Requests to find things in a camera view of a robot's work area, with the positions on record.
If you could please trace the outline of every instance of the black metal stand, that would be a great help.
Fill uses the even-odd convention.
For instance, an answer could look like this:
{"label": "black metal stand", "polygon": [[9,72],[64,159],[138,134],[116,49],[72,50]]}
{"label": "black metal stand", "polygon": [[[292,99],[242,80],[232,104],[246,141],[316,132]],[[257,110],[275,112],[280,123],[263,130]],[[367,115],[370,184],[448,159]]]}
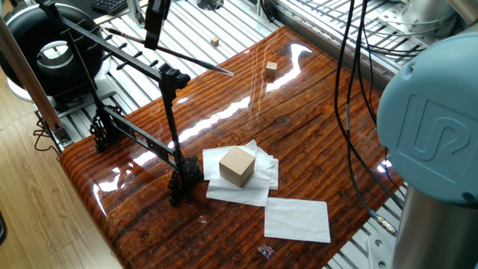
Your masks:
{"label": "black metal stand", "polygon": [[[136,59],[142,54],[142,52],[138,52],[135,56],[130,56],[121,50],[126,47],[126,43],[123,43],[117,48],[116,46],[107,43],[102,38],[91,34],[94,31],[98,31],[99,28],[87,31],[80,26],[81,22],[76,25],[68,19],[63,18],[58,13],[53,1],[41,4],[40,8],[45,11],[45,13],[55,21],[57,26],[63,31],[62,35],[66,38],[68,47],[71,49],[75,60],[80,66],[84,79],[87,82],[87,86],[95,101],[96,115],[90,127],[90,132],[95,135],[96,151],[103,152],[108,144],[114,143],[114,141],[121,135],[126,135],[134,142],[155,153],[159,158],[175,168],[171,179],[169,180],[168,188],[171,190],[171,205],[177,205],[180,197],[188,192],[189,189],[191,189],[203,176],[202,171],[197,164],[197,157],[184,157],[181,153],[179,136],[173,115],[173,100],[176,98],[176,90],[186,87],[190,80],[190,76],[182,74],[179,70],[173,69],[167,64],[163,64],[158,71],[154,70],[152,67],[158,63],[157,61],[148,66]],[[124,61],[123,64],[120,64],[117,67],[117,69],[121,69],[128,64],[158,82],[163,97],[164,110],[171,131],[171,138],[174,143],[174,151],[142,129],[127,121],[121,115],[121,108],[103,104],[96,94],[96,84],[88,74],[83,58],[76,47],[76,44],[79,42],[90,43],[91,47],[88,51],[102,49],[107,52],[103,57],[104,60],[110,56],[114,56],[121,61]]]}

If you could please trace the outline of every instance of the white paper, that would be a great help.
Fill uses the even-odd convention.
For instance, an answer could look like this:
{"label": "white paper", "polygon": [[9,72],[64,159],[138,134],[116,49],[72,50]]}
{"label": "white paper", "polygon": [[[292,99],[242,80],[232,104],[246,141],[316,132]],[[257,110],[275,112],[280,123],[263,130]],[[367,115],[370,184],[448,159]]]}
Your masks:
{"label": "white paper", "polygon": [[[240,149],[255,156],[257,143],[251,140],[245,146],[239,146]],[[202,169],[204,173],[204,180],[218,179],[219,174],[219,161],[226,155],[226,153],[232,148],[232,146],[223,146],[216,149],[203,149],[202,150]]]}
{"label": "white paper", "polygon": [[270,170],[270,190],[279,189],[279,160],[268,155],[263,149],[257,147],[255,150],[256,162],[261,164],[260,168]]}
{"label": "white paper", "polygon": [[266,206],[269,196],[270,171],[254,170],[242,188],[222,177],[209,181],[206,197],[246,205]]}
{"label": "white paper", "polygon": [[270,190],[279,189],[279,160],[273,158],[273,166],[270,168]]}
{"label": "white paper", "polygon": [[270,197],[264,221],[265,237],[330,243],[326,202]]}

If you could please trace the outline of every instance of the small wooden block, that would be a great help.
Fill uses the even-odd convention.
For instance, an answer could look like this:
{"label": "small wooden block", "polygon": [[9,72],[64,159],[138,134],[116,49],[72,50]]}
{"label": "small wooden block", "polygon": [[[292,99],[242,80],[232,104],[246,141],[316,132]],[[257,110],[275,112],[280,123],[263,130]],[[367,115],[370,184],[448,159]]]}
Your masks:
{"label": "small wooden block", "polygon": [[254,165],[254,156],[233,146],[219,161],[219,174],[240,188],[254,173]]}
{"label": "small wooden block", "polygon": [[266,76],[275,77],[277,75],[277,63],[267,62]]}
{"label": "small wooden block", "polygon": [[217,46],[217,45],[219,45],[219,37],[213,37],[213,38],[211,38],[211,45],[212,45],[212,46]]}

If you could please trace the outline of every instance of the glossy wooden tabletop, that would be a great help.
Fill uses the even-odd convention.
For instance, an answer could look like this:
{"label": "glossy wooden tabletop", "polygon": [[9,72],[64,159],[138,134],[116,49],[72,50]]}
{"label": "glossy wooden tabletop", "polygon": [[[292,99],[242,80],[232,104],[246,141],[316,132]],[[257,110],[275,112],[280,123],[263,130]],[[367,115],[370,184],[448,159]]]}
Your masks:
{"label": "glossy wooden tabletop", "polygon": [[[268,61],[278,64],[275,78],[265,76]],[[265,238],[264,208],[210,200],[204,181],[171,207],[171,167],[127,139],[98,154],[88,137],[63,152],[61,165],[125,268],[321,268],[368,219],[350,183],[333,114],[337,62],[283,27],[221,67],[235,76],[206,72],[177,92],[173,109],[183,153],[198,155],[202,166],[202,149],[255,139],[279,159],[279,190],[270,197],[326,201],[331,244]],[[350,71],[342,77],[344,114]],[[358,82],[350,113],[353,143],[375,170],[384,152]],[[161,100],[128,119],[170,144]],[[364,198],[377,209],[385,193],[356,161],[353,166]],[[270,259],[258,252],[264,245],[275,251]]]}

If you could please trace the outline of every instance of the small debris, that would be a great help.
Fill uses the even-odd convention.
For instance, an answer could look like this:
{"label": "small debris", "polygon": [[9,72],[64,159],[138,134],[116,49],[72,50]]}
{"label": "small debris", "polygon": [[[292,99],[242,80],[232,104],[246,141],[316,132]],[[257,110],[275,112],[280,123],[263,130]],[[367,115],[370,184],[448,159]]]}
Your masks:
{"label": "small debris", "polygon": [[262,247],[258,247],[257,250],[262,255],[264,255],[264,257],[266,257],[267,259],[269,259],[275,253],[275,251],[272,249],[272,247],[269,247],[267,245],[264,245]]}
{"label": "small debris", "polygon": [[231,209],[232,209],[232,211],[233,211],[235,214],[239,214],[239,213],[240,213],[240,208],[239,208],[237,205],[232,205],[232,206],[231,206]]}

